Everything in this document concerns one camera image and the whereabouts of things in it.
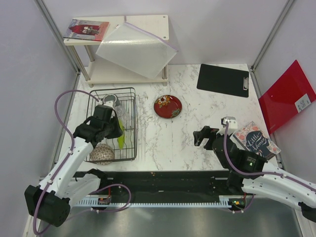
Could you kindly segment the clear glass cup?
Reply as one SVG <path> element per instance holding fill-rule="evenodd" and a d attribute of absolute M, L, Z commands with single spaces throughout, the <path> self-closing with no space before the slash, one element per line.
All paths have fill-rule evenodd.
<path fill-rule="evenodd" d="M 122 122 L 126 122 L 128 120 L 129 113 L 128 113 L 127 109 L 125 108 L 125 106 L 122 106 L 122 105 L 115 106 L 115 112 L 116 112 L 118 118 Z"/>

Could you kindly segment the green plate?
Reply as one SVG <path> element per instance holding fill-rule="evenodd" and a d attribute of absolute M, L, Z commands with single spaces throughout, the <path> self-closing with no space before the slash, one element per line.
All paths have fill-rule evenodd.
<path fill-rule="evenodd" d="M 125 127 L 121 119 L 119 119 L 118 121 L 119 121 L 120 129 L 122 130 L 122 135 L 117 139 L 117 142 L 118 142 L 119 149 L 122 150 L 125 144 Z"/>

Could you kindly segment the grey mug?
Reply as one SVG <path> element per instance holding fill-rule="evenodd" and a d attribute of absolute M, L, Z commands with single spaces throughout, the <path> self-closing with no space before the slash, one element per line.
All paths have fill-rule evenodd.
<path fill-rule="evenodd" d="M 102 104 L 108 107 L 115 108 L 120 106 L 120 100 L 115 94 L 107 94 L 102 99 Z"/>

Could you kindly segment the red floral plate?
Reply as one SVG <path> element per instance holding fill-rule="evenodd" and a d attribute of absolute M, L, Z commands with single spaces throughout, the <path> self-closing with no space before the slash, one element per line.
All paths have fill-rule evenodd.
<path fill-rule="evenodd" d="M 182 103 L 176 96 L 163 95 L 154 102 L 154 111 L 161 118 L 172 119 L 180 115 Z"/>

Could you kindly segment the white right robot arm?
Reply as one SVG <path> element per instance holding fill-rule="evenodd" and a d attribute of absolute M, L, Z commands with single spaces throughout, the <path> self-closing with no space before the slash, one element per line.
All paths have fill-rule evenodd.
<path fill-rule="evenodd" d="M 194 145 L 207 139 L 204 149 L 213 151 L 224 169 L 229 170 L 226 182 L 231 194 L 243 192 L 259 195 L 301 211 L 303 217 L 316 220 L 316 185 L 273 165 L 266 158 L 241 150 L 230 139 L 237 130 L 230 120 L 221 129 L 204 126 L 193 132 Z"/>

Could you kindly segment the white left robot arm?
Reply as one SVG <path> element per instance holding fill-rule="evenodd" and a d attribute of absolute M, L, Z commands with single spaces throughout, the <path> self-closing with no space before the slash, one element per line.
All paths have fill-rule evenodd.
<path fill-rule="evenodd" d="M 90 171 L 74 185 L 70 185 L 70 181 L 98 143 L 122 134 L 114 107 L 97 105 L 93 115 L 71 134 L 72 143 L 63 158 L 37 186 L 29 185 L 26 188 L 24 196 L 29 214 L 59 227 L 76 202 L 93 191 L 104 194 L 108 190 L 108 181 L 98 177 L 95 171 Z"/>

